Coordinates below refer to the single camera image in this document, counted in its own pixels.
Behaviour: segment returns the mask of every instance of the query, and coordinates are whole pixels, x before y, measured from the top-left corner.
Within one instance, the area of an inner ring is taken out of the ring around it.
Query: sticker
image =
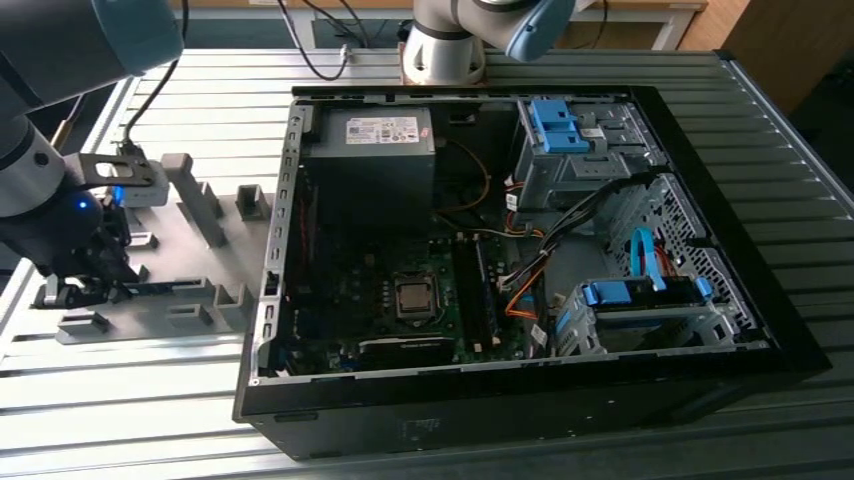
[[[352,118],[348,121],[348,145],[418,143],[416,117]]]
[[[542,328],[540,328],[540,325],[534,325],[534,327],[532,327],[532,338],[534,338],[534,340],[537,341],[537,343],[540,343],[544,347],[546,346],[546,340],[549,340],[549,335],[546,335],[546,332],[544,331]]]
[[[516,212],[520,208],[520,198],[516,195],[509,193],[505,196],[505,199],[508,201],[508,210],[510,210],[512,212]]]
[[[600,127],[597,128],[582,128],[582,136],[588,138],[605,138],[605,132]]]
[[[401,420],[401,439],[418,442],[430,439],[442,430],[441,418]]]

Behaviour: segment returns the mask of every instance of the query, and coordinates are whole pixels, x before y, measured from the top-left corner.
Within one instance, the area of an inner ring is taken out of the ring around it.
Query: metal table
[[[62,346],[59,315],[26,309],[38,281],[22,265],[0,302],[0,477],[854,476],[854,205],[739,65],[653,52],[568,51],[533,65],[490,60],[497,84],[660,87],[835,370],[681,428],[298,464],[231,421],[239,336]],[[337,51],[316,55],[328,68],[338,61]],[[361,52],[342,83],[394,84],[397,63],[394,51]],[[87,151],[113,151],[162,74],[119,85]],[[191,152],[215,191],[245,183],[273,191],[289,92],[313,83],[292,51],[190,51],[135,138],[153,158]]]

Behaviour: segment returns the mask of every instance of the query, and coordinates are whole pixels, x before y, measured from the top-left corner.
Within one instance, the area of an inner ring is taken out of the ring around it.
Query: ram slot
[[[453,257],[466,349],[480,353],[500,342],[496,296],[480,240],[456,243]]]

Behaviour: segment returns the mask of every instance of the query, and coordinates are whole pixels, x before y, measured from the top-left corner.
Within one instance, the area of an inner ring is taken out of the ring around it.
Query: robotic arm
[[[125,211],[90,189],[154,180],[142,157],[63,158],[25,115],[142,75],[182,50],[166,0],[0,0],[0,241],[50,279],[38,307],[130,296]],[[135,174],[102,178],[98,163]]]
[[[576,0],[416,0],[416,24],[404,53],[413,83],[461,85],[485,72],[481,40],[532,62],[564,33]]]

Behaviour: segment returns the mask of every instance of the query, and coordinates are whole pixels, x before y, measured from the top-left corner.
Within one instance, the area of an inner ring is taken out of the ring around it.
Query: black cable
[[[365,23],[362,23],[362,19],[360,18],[360,15],[357,15],[357,11],[350,6],[350,2],[348,2],[348,0],[340,0],[340,2],[342,2],[342,5],[345,5],[345,8],[350,12],[353,19],[357,21],[357,24],[360,25],[360,31],[362,32],[362,36],[365,37],[365,48],[372,48],[372,39],[369,37],[369,32],[365,29]]]
[[[570,49],[578,50],[581,48],[588,48],[588,47],[593,49],[593,48],[597,48],[597,46],[600,45],[600,40],[602,40],[602,34],[605,33],[605,27],[609,24],[609,13],[612,11],[609,0],[602,0],[602,9],[604,9],[602,22],[600,22],[600,32],[597,33],[597,38],[594,39],[593,42],[585,42],[581,45],[577,45],[576,47],[570,47]]]
[[[182,0],[182,39],[185,40],[185,42],[187,41],[189,28],[190,28],[190,0]],[[122,138],[122,147],[125,149],[127,149],[134,145],[134,140],[131,140],[131,131],[137,126],[137,122],[139,122],[141,118],[143,118],[143,115],[149,111],[149,108],[151,107],[151,104],[155,102],[158,95],[161,95],[161,92],[166,87],[166,84],[170,83],[170,79],[173,78],[173,74],[175,73],[175,69],[178,68],[179,61],[181,61],[181,57],[178,57],[175,61],[170,64],[170,68],[166,71],[166,75],[161,79],[161,83],[158,83],[158,86],[155,87],[154,91],[149,95],[149,98],[143,103],[143,106],[139,107],[139,110],[137,111],[137,114],[134,114],[131,121],[125,126],[125,135]]]
[[[369,48],[368,46],[368,37],[360,40],[360,36],[350,30],[350,26],[336,16],[326,11],[324,7],[320,7],[312,0],[304,0],[304,3],[312,8],[316,12],[329,18],[330,24],[349,37],[353,37],[358,42],[361,42],[364,48]]]
[[[542,262],[548,262],[552,254],[561,245],[564,237],[578,227],[588,223],[597,215],[600,206],[605,200],[624,188],[633,185],[649,185],[657,178],[656,172],[645,172],[633,175],[629,178],[613,180],[600,190],[593,192],[585,199],[570,208],[552,228],[546,231],[546,235],[538,246],[538,255],[502,280],[502,285],[512,285],[529,272],[541,266]]]
[[[292,39],[294,40],[294,45],[297,45],[297,49],[300,50],[300,54],[302,55],[304,60],[306,61],[306,65],[312,69],[313,73],[318,76],[318,78],[321,78],[322,80],[326,80],[328,82],[334,82],[336,80],[342,78],[342,74],[345,73],[345,68],[348,68],[348,64],[349,64],[349,57],[345,56],[345,60],[342,61],[342,66],[338,69],[338,73],[334,76],[330,77],[329,75],[325,75],[321,73],[321,71],[318,71],[318,68],[312,63],[312,59],[309,58],[306,49],[304,48],[304,42],[301,41],[300,36],[297,35],[297,27],[294,26],[294,19],[292,18],[292,13],[289,12],[288,7],[285,6],[285,2],[282,0],[277,0],[277,1],[279,3],[279,10],[282,10],[282,16],[285,17],[285,24],[289,28]]]
[[[377,33],[372,37],[372,42],[380,38],[384,30],[386,30],[386,25],[389,25],[389,20],[384,20],[384,23],[381,23],[380,28],[377,29]]]
[[[609,24],[609,0],[602,0],[602,8],[605,10],[602,14],[602,23],[600,24],[600,33],[597,33],[597,39],[593,41],[593,46],[590,47],[592,49],[596,49],[597,45],[600,45],[600,40],[602,40],[602,34],[605,33],[605,27]]]

